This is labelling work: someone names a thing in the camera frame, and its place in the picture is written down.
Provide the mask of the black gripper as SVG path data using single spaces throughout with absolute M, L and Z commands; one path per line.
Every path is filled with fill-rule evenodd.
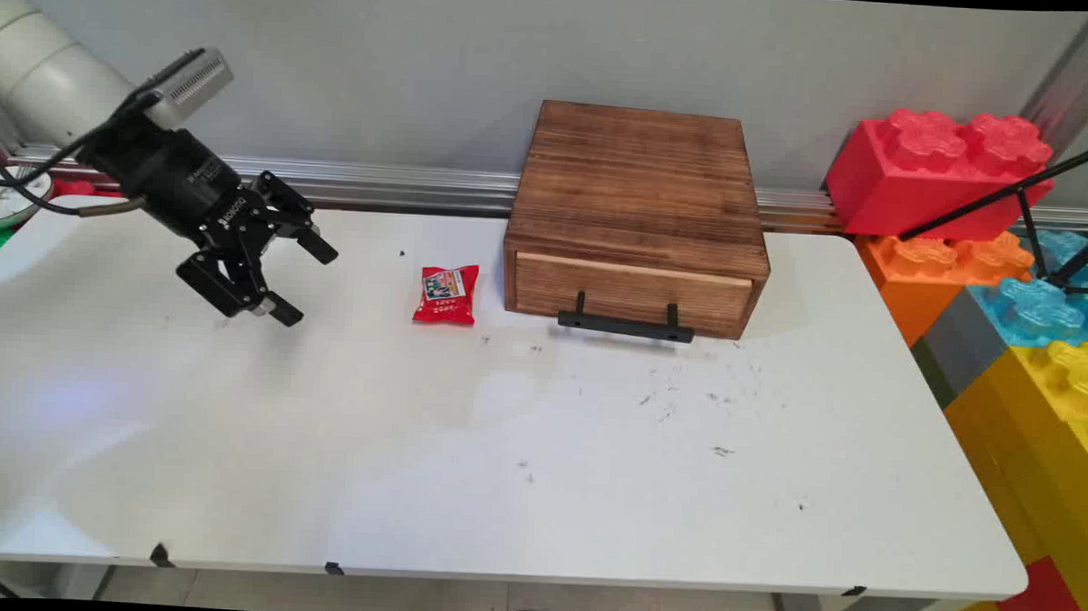
M 112 178 L 123 196 L 141 199 L 144 212 L 194 244 L 177 277 L 224 317 L 250 312 L 288 328 L 304 319 L 299 308 L 270 289 L 260 258 L 248 258 L 221 225 L 249 187 L 190 130 L 161 128 L 138 110 L 118 113 L 83 144 L 77 162 Z M 338 252 L 320 236 L 310 200 L 272 172 L 261 172 L 252 188 L 262 205 L 251 213 L 275 236 L 293 239 L 316 261 L 335 261 Z

